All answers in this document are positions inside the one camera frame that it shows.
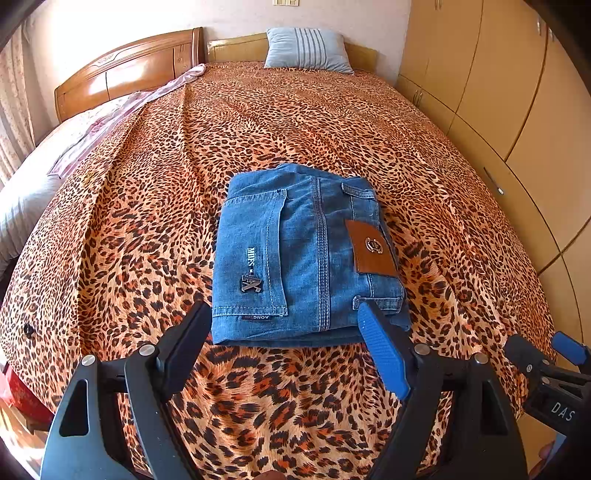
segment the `leopard print bedsheet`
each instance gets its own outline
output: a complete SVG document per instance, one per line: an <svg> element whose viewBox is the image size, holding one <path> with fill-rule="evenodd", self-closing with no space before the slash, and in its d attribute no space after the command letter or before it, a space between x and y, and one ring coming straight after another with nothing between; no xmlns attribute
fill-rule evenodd
<svg viewBox="0 0 591 480"><path fill-rule="evenodd" d="M420 111L369 73L214 64L123 121L66 180L29 239L0 312L10 363L52 410L79 359L156 342L211 303L220 207L238 172L298 162L374 186L408 291L412 338L491 358L521 413L524 378L502 353L519 332L551 354L535 271L485 185ZM32 339L23 333L30 323ZM208 342L170 411L207 478L361 479L398 401L364 345L267 349ZM437 459L442 397L424 465ZM126 399L134 462L146 468Z"/></svg>

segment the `metal logo badge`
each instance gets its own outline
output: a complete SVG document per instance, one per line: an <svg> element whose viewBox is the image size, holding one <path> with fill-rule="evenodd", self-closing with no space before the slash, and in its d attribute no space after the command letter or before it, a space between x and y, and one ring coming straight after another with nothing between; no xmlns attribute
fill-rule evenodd
<svg viewBox="0 0 591 480"><path fill-rule="evenodd" d="M240 288L243 292L248 290L254 290L257 293L262 292L261 288L262 280L260 278L253 277L251 275L242 276L242 287Z"/></svg>
<svg viewBox="0 0 591 480"><path fill-rule="evenodd" d="M249 290L255 291L256 293L260 293L262 292L262 280L255 276L255 249L247 249L246 257L248 259L248 275L242 276L242 286L240 287L240 290L242 290L243 293Z"/></svg>
<svg viewBox="0 0 591 480"><path fill-rule="evenodd" d="M384 249L382 248L382 244L378 242L375 238L367 237L365 239L365 248L367 248L373 254L382 254L384 253Z"/></svg>

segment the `wooden headboard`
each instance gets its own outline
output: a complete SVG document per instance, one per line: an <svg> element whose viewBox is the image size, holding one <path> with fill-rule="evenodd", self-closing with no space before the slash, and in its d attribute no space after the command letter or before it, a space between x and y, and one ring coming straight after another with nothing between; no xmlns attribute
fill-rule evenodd
<svg viewBox="0 0 591 480"><path fill-rule="evenodd" d="M153 90L205 62L202 27L143 38L91 61L56 88L60 122L138 90Z"/></svg>
<svg viewBox="0 0 591 480"><path fill-rule="evenodd" d="M265 61L269 50L266 33L207 42L207 61ZM345 42L349 63L356 70L375 73L378 52Z"/></svg>

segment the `curtain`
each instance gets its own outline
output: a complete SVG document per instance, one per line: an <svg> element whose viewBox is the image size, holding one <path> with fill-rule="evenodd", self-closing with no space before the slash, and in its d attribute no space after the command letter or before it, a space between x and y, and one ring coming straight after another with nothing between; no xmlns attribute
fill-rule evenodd
<svg viewBox="0 0 591 480"><path fill-rule="evenodd" d="M0 53L0 190L35 148L22 46L18 27Z"/></svg>

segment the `human hand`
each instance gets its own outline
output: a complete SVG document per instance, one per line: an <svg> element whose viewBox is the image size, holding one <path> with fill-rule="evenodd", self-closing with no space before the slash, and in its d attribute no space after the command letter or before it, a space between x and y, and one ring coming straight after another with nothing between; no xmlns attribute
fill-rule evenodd
<svg viewBox="0 0 591 480"><path fill-rule="evenodd" d="M256 476L255 480L286 480L286 478L283 473L278 472L277 470L269 470L268 472Z"/></svg>
<svg viewBox="0 0 591 480"><path fill-rule="evenodd" d="M540 461L538 463L535 464L535 466L531 469L530 472L530 479L535 478L536 475L538 475L538 473L540 473L542 471L542 468L544 468L544 465L546 464L546 461L548 460L548 457L550 456L550 452L552 451L552 447L554 446L554 442L550 442L548 445L544 445L540 451L538 452L538 457L540 457Z"/></svg>

